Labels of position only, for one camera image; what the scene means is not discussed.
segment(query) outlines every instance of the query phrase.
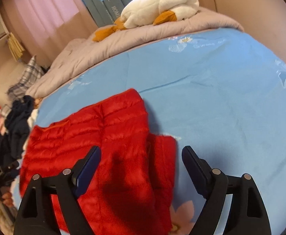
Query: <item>plaid cloth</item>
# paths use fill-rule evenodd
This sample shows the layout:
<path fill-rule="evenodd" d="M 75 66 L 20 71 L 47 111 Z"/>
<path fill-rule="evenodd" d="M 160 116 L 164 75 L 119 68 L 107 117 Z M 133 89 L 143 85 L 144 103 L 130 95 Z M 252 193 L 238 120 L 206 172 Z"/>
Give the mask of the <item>plaid cloth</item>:
<path fill-rule="evenodd" d="M 7 115 L 10 113 L 11 108 L 5 104 L 1 109 L 0 109 L 0 115 L 4 118 L 7 118 Z"/>
<path fill-rule="evenodd" d="M 25 96 L 25 92 L 44 74 L 42 67 L 36 63 L 36 57 L 33 56 L 19 82 L 8 89 L 8 99 L 10 101 L 22 99 Z"/>

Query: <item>blue bed sheet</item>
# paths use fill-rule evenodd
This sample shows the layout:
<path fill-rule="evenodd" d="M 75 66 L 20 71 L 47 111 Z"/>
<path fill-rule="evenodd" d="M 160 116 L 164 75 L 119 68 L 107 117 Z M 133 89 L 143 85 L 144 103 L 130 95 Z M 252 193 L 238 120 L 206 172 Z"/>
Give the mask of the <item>blue bed sheet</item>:
<path fill-rule="evenodd" d="M 182 148 L 190 145 L 225 174 L 251 174 L 272 234 L 285 229 L 285 63 L 234 29 L 173 37 L 88 70 L 43 102 L 37 124 L 47 127 L 129 88 L 145 101 L 150 131 L 178 142 L 174 214 L 184 208 L 188 221 L 195 222 L 204 205 L 181 160 Z M 223 232 L 230 201 L 227 196 L 215 234 Z"/>

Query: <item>red down jacket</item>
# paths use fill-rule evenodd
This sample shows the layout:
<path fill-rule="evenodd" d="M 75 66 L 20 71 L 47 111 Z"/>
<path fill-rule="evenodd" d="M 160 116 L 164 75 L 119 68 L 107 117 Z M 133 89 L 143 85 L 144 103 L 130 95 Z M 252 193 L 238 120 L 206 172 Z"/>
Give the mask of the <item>red down jacket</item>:
<path fill-rule="evenodd" d="M 34 174 L 57 175 L 93 145 L 101 147 L 102 160 L 78 202 L 95 234 L 167 235 L 176 142 L 149 133 L 144 102 L 133 89 L 48 128 L 35 126 L 21 168 L 21 195 Z M 56 195 L 52 200 L 59 227 L 67 231 Z"/>

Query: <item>yellow tassel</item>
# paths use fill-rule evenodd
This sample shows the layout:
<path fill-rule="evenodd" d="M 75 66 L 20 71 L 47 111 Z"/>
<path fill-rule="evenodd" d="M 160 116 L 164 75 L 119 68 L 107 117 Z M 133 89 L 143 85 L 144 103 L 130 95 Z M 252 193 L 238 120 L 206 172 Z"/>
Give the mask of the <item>yellow tassel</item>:
<path fill-rule="evenodd" d="M 100 29 L 95 32 L 95 37 L 93 38 L 93 41 L 95 42 L 100 42 L 103 39 L 107 38 L 109 35 L 112 35 L 118 30 L 126 30 L 126 28 L 123 25 L 123 22 L 120 20 L 120 17 L 117 18 L 115 21 L 115 25 L 105 28 L 105 29 Z"/>
<path fill-rule="evenodd" d="M 160 25 L 169 21 L 177 21 L 177 17 L 173 11 L 164 11 L 155 19 L 153 25 Z"/>
<path fill-rule="evenodd" d="M 10 52 L 11 52 L 13 58 L 16 61 L 19 60 L 21 58 L 21 56 L 23 55 L 23 52 L 25 51 L 25 49 L 22 47 L 20 42 L 13 35 L 13 33 L 9 34 L 8 46 L 9 46 L 9 49 L 10 49 Z"/>

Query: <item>white plush duck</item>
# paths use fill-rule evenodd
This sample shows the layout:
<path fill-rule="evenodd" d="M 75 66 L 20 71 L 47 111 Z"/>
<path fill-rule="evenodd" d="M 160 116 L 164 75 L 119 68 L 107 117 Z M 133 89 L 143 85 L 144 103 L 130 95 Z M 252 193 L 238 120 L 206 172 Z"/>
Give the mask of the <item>white plush duck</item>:
<path fill-rule="evenodd" d="M 93 40 L 101 41 L 118 30 L 181 21 L 194 16 L 198 8 L 198 0 L 132 0 L 115 21 L 116 25 L 99 29 Z"/>

